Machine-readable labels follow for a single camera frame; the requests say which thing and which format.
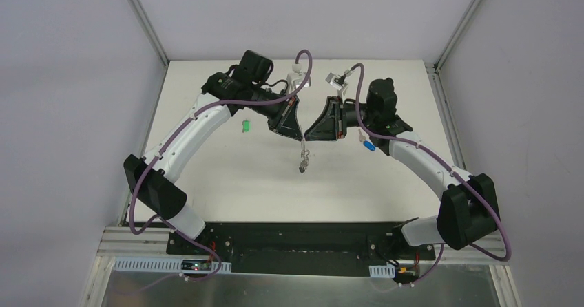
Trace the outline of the keyring with keys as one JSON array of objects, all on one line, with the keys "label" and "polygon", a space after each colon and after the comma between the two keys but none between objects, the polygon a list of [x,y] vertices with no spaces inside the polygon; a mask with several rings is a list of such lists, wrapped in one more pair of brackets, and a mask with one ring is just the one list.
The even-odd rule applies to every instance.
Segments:
[{"label": "keyring with keys", "polygon": [[309,166],[309,155],[310,151],[306,148],[306,140],[303,138],[300,141],[301,152],[300,152],[300,165],[298,167],[300,173],[305,173]]}]

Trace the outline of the green tagged key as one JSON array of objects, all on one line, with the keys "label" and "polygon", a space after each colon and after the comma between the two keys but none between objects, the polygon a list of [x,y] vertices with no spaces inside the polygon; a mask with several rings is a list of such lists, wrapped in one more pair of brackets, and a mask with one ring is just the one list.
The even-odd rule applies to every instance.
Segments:
[{"label": "green tagged key", "polygon": [[247,133],[250,132],[251,130],[251,121],[248,119],[245,119],[242,121],[242,133]]}]

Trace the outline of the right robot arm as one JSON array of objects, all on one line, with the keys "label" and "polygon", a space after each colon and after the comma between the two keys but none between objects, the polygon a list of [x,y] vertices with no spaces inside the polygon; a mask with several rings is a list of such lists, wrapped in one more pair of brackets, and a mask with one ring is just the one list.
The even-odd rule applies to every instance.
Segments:
[{"label": "right robot arm", "polygon": [[308,141],[336,141],[344,138],[350,127],[365,127],[375,149],[408,167],[439,198],[437,215],[409,220],[394,229],[395,237],[390,241],[394,255],[409,258],[425,244],[445,244],[460,250],[499,229],[492,179],[450,165],[426,146],[397,115],[391,78],[372,81],[365,103],[329,96],[325,109],[304,137]]}]

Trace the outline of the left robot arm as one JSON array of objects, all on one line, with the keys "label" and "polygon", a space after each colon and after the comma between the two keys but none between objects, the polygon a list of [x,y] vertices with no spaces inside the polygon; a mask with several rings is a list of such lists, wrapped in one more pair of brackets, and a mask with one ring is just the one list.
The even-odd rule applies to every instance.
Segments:
[{"label": "left robot arm", "polygon": [[302,70],[296,59],[293,72],[301,78],[293,91],[267,90],[274,64],[271,59],[247,50],[227,72],[212,74],[201,87],[195,103],[180,124],[143,156],[128,155],[123,168],[132,193],[128,208],[129,229],[140,235],[155,220],[182,233],[183,244],[194,255],[209,249],[210,237],[203,232],[205,221],[187,204],[187,194],[175,182],[186,164],[217,128],[240,109],[249,108],[267,119],[270,131],[301,141],[297,117],[298,94],[311,81],[313,58]]}]

